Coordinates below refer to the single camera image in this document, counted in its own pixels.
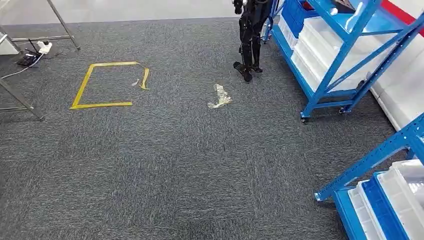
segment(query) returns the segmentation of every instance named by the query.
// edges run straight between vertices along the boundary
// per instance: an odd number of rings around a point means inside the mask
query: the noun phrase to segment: plastic tray
[[[316,72],[317,82],[321,83],[326,75],[329,67],[324,64],[321,56],[317,55],[317,53],[311,48],[310,44],[307,41],[300,37],[299,41],[296,45],[296,49],[300,52],[300,54],[305,58],[304,61],[308,63],[308,67],[313,69],[313,72]],[[346,69],[339,68],[337,73],[334,75],[333,79],[330,83],[333,83],[339,77],[341,77],[344,73],[346,73]],[[367,77],[367,73],[363,71],[357,71],[347,79],[342,81],[339,85],[337,85],[333,91],[337,90],[351,90],[356,89],[358,84],[365,80]]]
[[[381,172],[375,172],[369,181],[362,183],[362,188],[365,191],[366,197],[368,198],[386,238],[407,240],[409,238],[401,222],[378,183],[377,175],[379,174],[381,174]]]
[[[282,17],[290,27],[291,32],[296,38],[299,38],[299,33],[304,27],[304,19],[317,17],[316,11],[307,11],[302,7],[305,0],[285,0],[281,11]]]
[[[394,162],[377,179],[408,237],[424,239],[424,166],[420,160]]]
[[[340,68],[347,71],[352,69],[356,64],[365,59],[393,36],[394,34],[359,37]],[[304,28],[299,34],[299,38],[308,40],[309,43],[312,43],[312,49],[321,57],[322,62],[328,67],[330,67],[336,59],[343,44],[343,40],[320,17],[305,19]],[[384,57],[387,56],[390,49],[391,48],[386,49],[386,51],[375,57],[359,71],[373,72],[378,64],[383,61]]]
[[[293,50],[295,45],[298,43],[298,39],[295,37],[295,35],[293,35],[293,32],[290,30],[289,25],[287,25],[287,22],[284,20],[284,18],[281,17],[279,19],[278,27],[281,30],[285,40],[287,41],[288,46]]]
[[[356,188],[347,191],[347,194],[349,195],[366,238],[368,240],[385,240],[386,237],[383,230],[362,188],[362,183],[364,182],[366,181],[360,181]]]
[[[317,82],[317,76],[314,72],[312,72],[312,70],[305,63],[302,56],[296,50],[296,47],[290,59],[293,62],[293,64],[297,67],[299,72],[302,74],[303,78],[305,79],[309,87],[312,89],[312,91],[315,92],[319,85]]]

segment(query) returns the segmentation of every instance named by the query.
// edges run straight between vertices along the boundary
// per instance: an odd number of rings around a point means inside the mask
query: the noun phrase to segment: blue plastic bin
[[[304,28],[304,19],[317,17],[316,11],[307,11],[302,7],[305,0],[285,0],[281,15],[290,28],[293,35],[298,39],[299,33]]]
[[[387,240],[408,240],[404,227],[377,179],[382,173],[375,172],[369,181],[362,183],[363,190]]]

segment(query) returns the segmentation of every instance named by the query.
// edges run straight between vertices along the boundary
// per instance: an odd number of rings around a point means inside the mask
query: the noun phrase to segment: black robot leg
[[[234,62],[234,68],[240,72],[246,82],[252,80],[250,68],[252,67],[252,25],[246,15],[242,15],[238,21],[240,26],[241,45],[239,53],[241,54],[242,62]]]
[[[261,36],[257,33],[252,39],[252,52],[254,64],[251,69],[256,73],[262,73],[262,69],[259,67],[259,56],[261,55]]]

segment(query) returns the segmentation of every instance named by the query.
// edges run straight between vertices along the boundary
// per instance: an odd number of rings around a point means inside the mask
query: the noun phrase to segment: caster wheel
[[[300,118],[300,121],[301,121],[303,124],[307,124],[307,123],[308,123],[308,118],[301,117],[301,118]]]

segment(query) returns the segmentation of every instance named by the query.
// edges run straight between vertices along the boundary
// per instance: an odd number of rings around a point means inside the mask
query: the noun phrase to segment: white storage box
[[[317,55],[317,52],[311,48],[310,43],[308,43],[308,41],[304,40],[304,38],[302,37],[299,38],[297,45],[295,46],[295,49],[303,57],[303,60],[307,63],[307,66],[310,69],[312,69],[313,72],[316,73],[316,77],[314,81],[317,82],[316,85],[319,85],[324,79],[324,76],[326,75],[330,66],[325,64],[325,62],[322,60],[322,57]],[[334,75],[333,79],[330,81],[330,84],[336,81],[339,77],[341,77],[347,71],[348,69],[339,68],[337,73]],[[342,81],[335,88],[333,88],[332,91],[356,89],[358,84],[362,80],[365,80],[366,77],[367,77],[366,72],[357,71],[351,76],[349,76],[347,79]]]
[[[293,50],[295,48],[295,45],[298,43],[298,39],[295,37],[295,35],[293,35],[289,25],[287,25],[286,20],[284,20],[284,17],[282,16],[279,19],[278,27],[281,30],[282,35],[284,36],[288,45]]]
[[[377,179],[408,237],[424,239],[424,166],[421,161],[394,162]]]
[[[358,182],[356,188],[347,191],[347,194],[349,195],[350,201],[355,209],[366,239],[386,240],[386,236],[384,235],[379,221],[368,202],[367,195],[365,195],[364,189],[362,188],[363,182],[365,181]]]
[[[340,71],[335,77],[341,77],[345,72],[352,69],[356,64],[381,47],[381,45],[390,40],[394,35],[396,34],[359,37],[340,67],[340,70],[344,71]],[[320,57],[327,68],[333,63],[343,44],[343,40],[321,17],[306,18],[304,20],[303,30],[299,34],[299,39],[307,41],[311,49]],[[373,72],[384,57],[387,56],[390,49],[391,48],[387,49],[363,66],[360,71],[365,73]]]
[[[298,53],[296,48],[293,54],[291,55],[290,59],[297,67],[297,70],[299,70],[299,72],[302,74],[303,78],[305,79],[309,87],[312,89],[312,91],[315,92],[319,85],[319,83],[317,82],[316,73],[312,72],[312,70],[305,63],[304,58]]]

